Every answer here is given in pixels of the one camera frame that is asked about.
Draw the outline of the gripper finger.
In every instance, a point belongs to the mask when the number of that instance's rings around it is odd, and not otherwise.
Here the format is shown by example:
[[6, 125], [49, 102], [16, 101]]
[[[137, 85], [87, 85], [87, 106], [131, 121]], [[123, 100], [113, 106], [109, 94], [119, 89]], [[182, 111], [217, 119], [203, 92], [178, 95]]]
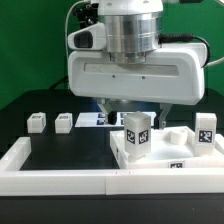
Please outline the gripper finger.
[[107, 124], [115, 125], [117, 122], [117, 112], [113, 110], [110, 101], [107, 99], [98, 99], [97, 105], [105, 115], [105, 122]]
[[166, 127], [166, 117], [172, 108], [172, 104], [161, 103], [160, 111], [156, 114], [154, 118], [154, 128], [155, 129], [164, 129]]

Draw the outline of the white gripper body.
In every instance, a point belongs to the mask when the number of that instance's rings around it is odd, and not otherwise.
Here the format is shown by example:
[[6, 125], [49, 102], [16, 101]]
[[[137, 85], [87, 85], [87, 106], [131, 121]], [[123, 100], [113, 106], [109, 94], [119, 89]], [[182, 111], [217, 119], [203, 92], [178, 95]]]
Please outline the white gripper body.
[[164, 44], [142, 64], [116, 64], [103, 51], [74, 51], [69, 86], [77, 96], [195, 105], [204, 95], [206, 47]]

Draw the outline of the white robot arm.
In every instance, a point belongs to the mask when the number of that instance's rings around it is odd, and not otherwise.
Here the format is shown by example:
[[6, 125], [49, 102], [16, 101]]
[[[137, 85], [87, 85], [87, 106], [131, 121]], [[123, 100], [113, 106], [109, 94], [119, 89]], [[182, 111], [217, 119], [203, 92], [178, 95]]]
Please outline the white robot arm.
[[71, 33], [68, 78], [77, 96], [94, 97], [106, 122], [117, 121], [112, 99], [195, 105], [204, 95], [205, 40], [161, 32], [163, 4], [189, 0], [90, 0], [98, 21]]

